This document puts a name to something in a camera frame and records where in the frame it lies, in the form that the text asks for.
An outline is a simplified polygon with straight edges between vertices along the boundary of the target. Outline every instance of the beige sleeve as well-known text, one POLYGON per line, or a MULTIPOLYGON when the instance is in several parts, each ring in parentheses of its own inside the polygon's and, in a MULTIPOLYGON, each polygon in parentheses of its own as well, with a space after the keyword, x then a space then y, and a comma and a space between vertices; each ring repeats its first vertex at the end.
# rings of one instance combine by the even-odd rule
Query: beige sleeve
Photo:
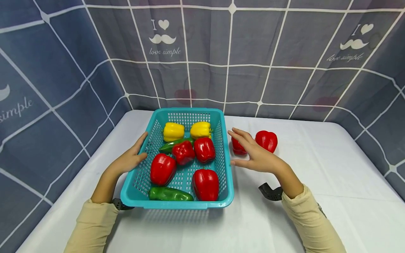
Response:
POLYGON ((294 199, 283 193, 281 202, 297 228, 307 253, 346 252, 339 235, 305 185, 304 192, 294 199))
POLYGON ((86 201, 64 253, 103 253, 117 215, 118 210, 113 204, 86 201))

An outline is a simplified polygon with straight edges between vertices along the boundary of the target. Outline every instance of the mustache print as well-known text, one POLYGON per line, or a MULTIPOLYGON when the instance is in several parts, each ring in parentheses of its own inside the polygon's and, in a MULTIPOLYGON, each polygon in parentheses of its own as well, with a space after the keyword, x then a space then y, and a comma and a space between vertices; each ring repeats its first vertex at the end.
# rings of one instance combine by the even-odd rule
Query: mustache print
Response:
POLYGON ((367 43, 363 43, 361 39, 357 39, 357 40, 348 40, 345 44, 340 43, 340 49, 344 50, 348 47, 351 47, 353 49, 360 49, 362 47, 365 47, 367 43))
POLYGON ((156 34, 153 38, 149 38, 154 44, 159 44, 162 41, 166 44, 173 44, 176 41, 176 37, 171 38, 169 35, 163 34, 162 36, 156 34))
POLYGON ((0 89, 0 101, 3 101, 10 95, 10 86, 7 86, 4 89, 0 89))

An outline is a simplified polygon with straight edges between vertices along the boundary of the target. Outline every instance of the green chili pepper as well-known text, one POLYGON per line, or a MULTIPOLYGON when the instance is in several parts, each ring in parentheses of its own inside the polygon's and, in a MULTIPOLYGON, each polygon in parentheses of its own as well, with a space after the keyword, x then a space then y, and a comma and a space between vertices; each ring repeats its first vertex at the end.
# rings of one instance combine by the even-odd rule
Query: green chili pepper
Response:
POLYGON ((149 191, 150 200, 194 201, 191 194, 169 187, 152 187, 149 191))
POLYGON ((159 149, 159 152, 160 152, 160 153, 170 154, 170 153, 172 153, 172 148, 173 148, 173 146, 174 146, 175 144, 182 143, 182 142, 184 142, 184 141, 186 141, 186 140, 190 141, 191 144, 194 144, 194 139, 191 138, 191 137, 190 137, 190 138, 185 138, 185 139, 180 139, 180 140, 174 140, 174 141, 168 142, 168 143, 166 143, 165 145, 163 145, 163 146, 159 149))

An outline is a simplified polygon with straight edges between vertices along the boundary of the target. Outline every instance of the blue plastic basket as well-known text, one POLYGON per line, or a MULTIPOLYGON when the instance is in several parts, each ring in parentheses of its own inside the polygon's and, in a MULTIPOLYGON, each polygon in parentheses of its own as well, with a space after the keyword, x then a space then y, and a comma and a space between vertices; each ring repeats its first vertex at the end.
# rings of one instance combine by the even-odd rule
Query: blue plastic basket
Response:
POLYGON ((141 152, 148 154, 147 159, 130 171, 121 190, 121 200, 127 206, 146 209, 207 209, 224 208, 234 196, 232 171, 225 118, 222 111, 213 108, 162 108, 156 110, 146 129, 149 135, 141 147, 141 152), (162 130, 166 122, 175 122, 185 126, 185 137, 190 136, 190 128, 195 122, 207 121, 213 129, 216 157, 209 164, 202 164, 194 159, 192 164, 177 166, 177 172, 168 187, 176 188, 193 195, 195 201, 156 201, 149 200, 151 188, 150 167, 159 148, 165 143, 162 130), (220 194, 217 201, 198 201, 191 181, 194 171, 205 168, 214 170, 220 180, 220 194))

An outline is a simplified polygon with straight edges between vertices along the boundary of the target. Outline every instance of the yellow bell pepper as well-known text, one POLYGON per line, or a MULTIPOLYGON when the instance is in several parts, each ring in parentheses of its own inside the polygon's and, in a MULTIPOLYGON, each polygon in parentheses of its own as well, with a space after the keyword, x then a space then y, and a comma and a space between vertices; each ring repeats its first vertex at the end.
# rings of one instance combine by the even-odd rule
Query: yellow bell pepper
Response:
POLYGON ((184 126, 173 122, 167 122, 163 129, 163 140, 165 142, 170 142, 182 138, 184 138, 184 126))
POLYGON ((211 138, 211 124, 209 122, 201 121, 196 122, 190 129, 190 135, 193 139, 198 139, 202 137, 211 138))

